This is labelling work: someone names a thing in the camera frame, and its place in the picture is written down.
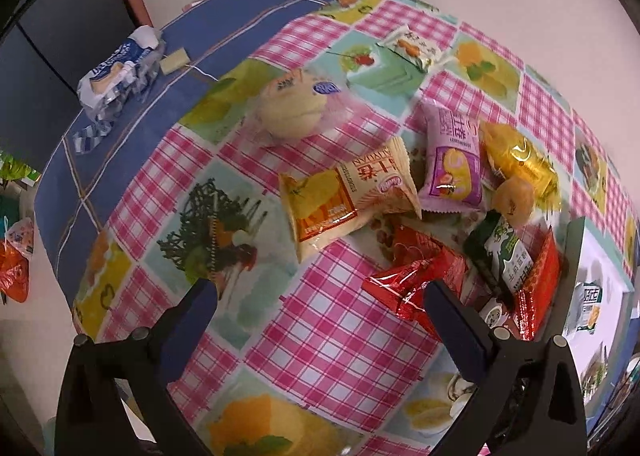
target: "green snack box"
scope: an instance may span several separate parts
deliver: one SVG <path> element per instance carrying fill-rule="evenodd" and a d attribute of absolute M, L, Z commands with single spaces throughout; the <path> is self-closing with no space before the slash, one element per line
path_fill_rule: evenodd
<path fill-rule="evenodd" d="M 533 260 L 509 222 L 491 210 L 463 245 L 495 298 L 513 310 L 513 295 L 521 289 Z"/>

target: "screw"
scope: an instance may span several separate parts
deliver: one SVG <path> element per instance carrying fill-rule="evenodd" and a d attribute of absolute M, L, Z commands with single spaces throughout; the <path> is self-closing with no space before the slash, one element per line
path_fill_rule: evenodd
<path fill-rule="evenodd" d="M 566 346 L 566 339 L 561 335 L 554 335 L 554 344 L 559 348 L 564 348 Z"/>
<path fill-rule="evenodd" d="M 149 328 L 147 328 L 146 326 L 138 326 L 131 332 L 131 338 L 134 341 L 142 341 L 147 337 L 149 337 Z"/>
<path fill-rule="evenodd" d="M 78 334 L 74 338 L 74 346 L 80 347 L 83 344 L 85 344 L 88 340 L 89 340 L 89 337 L 87 337 L 87 335 L 85 335 L 84 333 Z"/>
<path fill-rule="evenodd" d="M 494 335 L 495 338 L 500 339 L 501 341 L 506 341 L 509 337 L 511 337 L 509 330 L 507 330 L 507 328 L 503 328 L 502 326 L 494 328 Z"/>

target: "gold wrapper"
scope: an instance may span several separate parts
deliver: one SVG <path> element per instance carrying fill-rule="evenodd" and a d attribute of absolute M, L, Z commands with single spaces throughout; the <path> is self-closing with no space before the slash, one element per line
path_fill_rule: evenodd
<path fill-rule="evenodd" d="M 502 178 L 519 176 L 534 189 L 536 206 L 543 211 L 560 209 L 558 173 L 548 158 L 517 129 L 508 124 L 480 123 L 481 140 L 492 170 Z"/>

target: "pink snack bag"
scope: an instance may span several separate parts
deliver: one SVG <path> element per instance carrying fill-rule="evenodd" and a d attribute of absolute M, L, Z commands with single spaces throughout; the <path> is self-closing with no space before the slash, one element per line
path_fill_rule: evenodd
<path fill-rule="evenodd" d="M 422 208 L 460 212 L 482 207 L 478 121 L 445 108 L 424 105 L 427 174 L 418 193 Z"/>

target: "dark cabinet door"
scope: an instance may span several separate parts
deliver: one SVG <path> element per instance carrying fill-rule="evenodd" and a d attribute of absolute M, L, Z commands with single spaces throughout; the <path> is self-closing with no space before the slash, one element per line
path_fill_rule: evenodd
<path fill-rule="evenodd" d="M 80 105 L 19 29 L 0 47 L 0 147 L 43 170 Z"/>
<path fill-rule="evenodd" d="M 122 0 L 36 0 L 20 24 L 74 90 L 134 30 Z"/>

